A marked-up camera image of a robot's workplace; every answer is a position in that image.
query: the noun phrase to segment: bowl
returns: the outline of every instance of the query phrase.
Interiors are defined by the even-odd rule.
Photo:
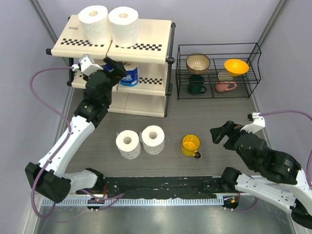
[[[195,75],[204,74],[210,66],[210,60],[201,53],[194,53],[186,58],[186,67]]]
[[[224,63],[224,67],[232,77],[245,74],[249,70],[248,64],[240,59],[227,60]]]

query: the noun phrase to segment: pink mug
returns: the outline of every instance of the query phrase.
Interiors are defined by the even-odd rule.
[[[218,82],[215,84],[215,89],[219,92],[230,91],[236,88],[237,84],[232,81],[233,77],[228,72],[219,72]]]
[[[234,81],[220,81],[218,80],[217,84],[215,84],[215,89],[218,92],[230,91],[236,88],[237,84]]]

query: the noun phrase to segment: cable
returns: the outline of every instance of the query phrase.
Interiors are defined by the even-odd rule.
[[[45,170],[45,168],[48,166],[48,164],[52,161],[52,159],[55,157],[55,155],[61,150],[61,148],[65,145],[65,143],[67,142],[67,140],[69,139],[70,135],[71,135],[71,132],[72,132],[72,127],[70,125],[70,121],[66,118],[66,116],[64,116],[61,112],[59,112],[57,109],[55,109],[53,106],[51,106],[49,103],[47,103],[46,101],[44,101],[35,91],[34,89],[34,86],[33,86],[33,82],[34,82],[34,79],[35,77],[42,73],[42,72],[45,72],[45,71],[50,71],[50,70],[69,70],[69,69],[72,69],[72,67],[54,67],[54,68],[46,68],[46,69],[42,69],[36,73],[34,73],[32,75],[32,77],[30,78],[30,82],[29,82],[29,87],[30,87],[30,91],[33,93],[33,95],[35,96],[36,99],[38,99],[43,105],[45,105],[46,107],[48,107],[50,110],[52,110],[54,113],[58,114],[67,124],[67,127],[68,127],[68,134],[66,136],[66,138],[64,139],[64,141],[60,144],[60,146],[54,151],[54,153],[52,153],[52,155],[49,157],[49,159],[46,161],[46,163],[44,164],[44,166],[41,168],[41,170],[39,171],[39,173],[37,174],[36,178],[35,178],[35,181],[34,181],[34,184],[33,184],[33,187],[32,187],[32,190],[31,190],[31,205],[32,205],[32,208],[35,212],[35,214],[39,217],[39,218],[48,218],[51,216],[51,214],[53,213],[54,209],[55,209],[55,205],[56,203],[54,202],[53,203],[53,206],[52,206],[52,209],[50,211],[49,214],[46,214],[46,215],[42,215],[40,214],[40,212],[37,210],[36,208],[36,204],[35,204],[35,191],[36,191],[36,187],[37,187],[37,183],[43,173],[43,171]],[[89,193],[88,191],[82,189],[81,191],[83,191],[84,193],[96,198],[96,199],[100,199],[100,200],[112,200],[112,199],[116,199],[116,201],[112,202],[111,204],[109,204],[108,206],[105,206],[103,208],[100,208],[99,211],[102,211],[102,210],[106,210],[108,208],[110,208],[113,204],[115,204],[117,201],[119,201],[119,199],[121,199],[123,197],[123,194],[119,194],[117,196],[114,196],[114,197],[111,197],[111,198],[102,198],[102,197],[97,197],[97,196],[94,196],[93,194]],[[57,221],[59,223],[66,223],[66,222],[70,222],[72,221],[73,219],[79,217],[80,215],[84,214],[85,212],[82,212],[78,215],[76,215],[74,218],[71,218],[67,221]]]
[[[116,201],[113,201],[111,204],[109,204],[109,205],[107,205],[107,206],[104,206],[104,207],[102,207],[102,208],[99,208],[97,211],[103,211],[103,210],[106,210],[106,209],[110,208],[112,205],[114,205],[116,202],[118,202],[118,201],[123,197],[123,195],[124,195],[124,194],[119,194],[119,195],[118,195],[119,197],[116,199]],[[85,210],[85,211],[79,213],[78,215],[76,215],[76,216],[74,216],[74,217],[72,217],[72,218],[70,218],[70,219],[68,219],[68,220],[66,220],[66,221],[55,220],[55,219],[52,219],[52,218],[46,219],[45,222],[44,222],[44,224],[43,224],[43,226],[42,226],[42,228],[41,228],[41,231],[40,231],[39,234],[41,234],[41,233],[44,231],[44,228],[45,228],[45,226],[46,226],[48,220],[51,220],[52,222],[55,222],[55,223],[68,223],[68,222],[71,222],[71,221],[73,221],[74,219],[80,217],[81,215],[87,213],[88,211],[90,211],[90,210]]]
[[[246,210],[237,211],[236,209],[234,209],[233,211],[234,211],[234,212],[238,212],[238,213],[249,212],[249,211],[253,210],[253,209],[256,207],[256,205],[258,204],[259,200],[260,200],[260,199],[257,197],[257,199],[255,200],[253,206],[251,206],[250,208],[248,208],[248,209],[246,209]]]
[[[312,121],[312,116],[311,115],[309,115],[306,112],[298,111],[298,110],[273,111],[273,112],[261,113],[259,115],[260,116],[270,116],[270,115],[276,115],[276,114],[281,114],[281,113],[298,113],[298,114],[302,114],[302,115],[308,117]],[[309,185],[310,188],[312,187],[311,178],[310,178],[311,162],[312,162],[312,150],[310,152],[310,155],[309,155],[309,158],[308,158],[308,162],[307,162],[307,167],[306,167],[306,178],[307,178],[308,185]]]
[[[103,198],[103,197],[99,197],[99,196],[94,196],[92,193],[86,191],[85,189],[81,189],[80,191],[84,192],[84,193],[87,194],[87,195],[90,195],[91,197],[93,197],[93,198],[95,198],[95,199],[99,199],[99,200],[103,200],[103,201],[118,199],[120,196],[123,197],[123,195],[124,195],[124,194],[119,194],[119,195],[114,196],[114,197]]]
[[[67,127],[68,127],[68,134],[66,136],[66,138],[64,139],[64,141],[60,144],[60,146],[54,151],[54,153],[49,157],[49,159],[46,161],[46,163],[44,164],[44,166],[41,168],[41,170],[39,171],[38,175],[35,178],[33,187],[31,189],[31,205],[32,208],[35,212],[35,214],[39,217],[39,218],[47,218],[49,216],[51,216],[51,214],[53,213],[54,209],[55,209],[55,203],[52,206],[52,209],[50,211],[49,214],[46,215],[42,215],[40,214],[40,212],[37,210],[36,208],[36,204],[35,204],[35,191],[36,191],[36,187],[37,187],[37,183],[43,173],[43,171],[45,170],[45,168],[48,166],[48,164],[50,163],[50,161],[54,158],[54,156],[60,151],[60,149],[65,145],[65,143],[67,142],[67,140],[70,137],[70,133],[72,131],[72,127],[70,126],[70,122],[68,121],[68,119],[61,113],[59,112],[57,109],[55,109],[53,106],[51,106],[49,103],[47,103],[46,101],[44,101],[42,98],[39,97],[39,95],[36,93],[34,87],[33,87],[33,82],[35,77],[45,71],[49,71],[49,70],[69,70],[72,69],[72,67],[54,67],[54,68],[46,68],[46,69],[42,69],[36,73],[34,73],[32,75],[32,77],[30,78],[30,82],[29,82],[29,87],[30,87],[30,91],[33,93],[33,95],[35,96],[35,98],[37,98],[43,105],[45,105],[46,107],[48,107],[51,111],[53,111],[54,113],[58,114],[63,120],[65,120]]]

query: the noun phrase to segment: gray floor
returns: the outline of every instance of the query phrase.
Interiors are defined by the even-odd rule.
[[[238,209],[247,209],[253,197],[241,197]],[[85,207],[58,207],[52,219],[66,221]],[[260,201],[247,213],[224,211],[221,206],[112,207],[85,213],[66,223],[39,219],[35,234],[294,234],[290,216]]]
[[[174,72],[172,82],[175,84]],[[225,150],[221,143],[213,144],[209,132],[211,128],[220,127],[227,120],[247,124],[247,114],[254,111],[252,99],[178,101],[176,97],[174,85],[166,118],[108,113],[81,145],[69,163],[67,172],[79,172],[91,167],[105,176],[219,176],[229,166],[255,175],[234,151]],[[69,113],[75,111],[81,100],[82,90],[76,89]],[[137,158],[124,159],[115,144],[117,133],[127,129],[139,133],[149,125],[158,125],[164,130],[164,150],[152,156],[142,149]],[[201,159],[186,157],[181,153],[181,139],[186,134],[195,134],[200,138]]]

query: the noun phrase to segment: blue packaged roll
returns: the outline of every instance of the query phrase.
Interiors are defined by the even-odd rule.
[[[112,71],[112,67],[108,64],[103,65],[106,70],[109,72]],[[123,77],[121,81],[119,82],[122,85],[125,86],[136,86],[139,81],[139,68],[137,63],[124,63],[124,68],[127,71],[127,76]]]

